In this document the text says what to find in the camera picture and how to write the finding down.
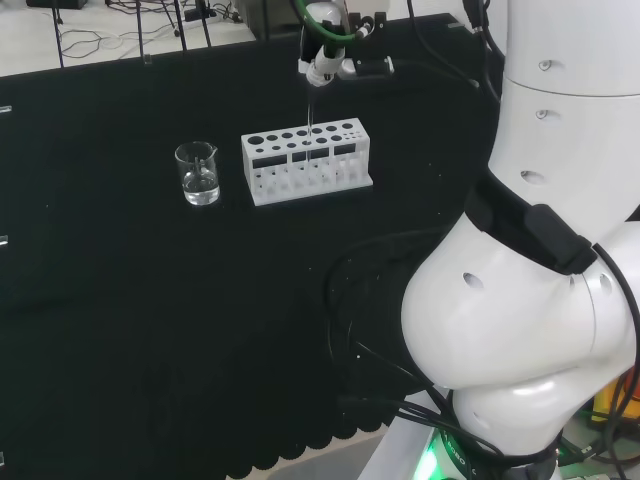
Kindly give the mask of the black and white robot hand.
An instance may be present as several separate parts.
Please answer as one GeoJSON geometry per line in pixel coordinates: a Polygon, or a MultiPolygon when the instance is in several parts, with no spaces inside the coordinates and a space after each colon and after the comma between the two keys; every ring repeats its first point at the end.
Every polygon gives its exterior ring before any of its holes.
{"type": "Polygon", "coordinates": [[[297,62],[298,73],[313,87],[325,87],[336,78],[355,80],[354,61],[346,55],[346,48],[324,43],[303,27],[297,62]]]}

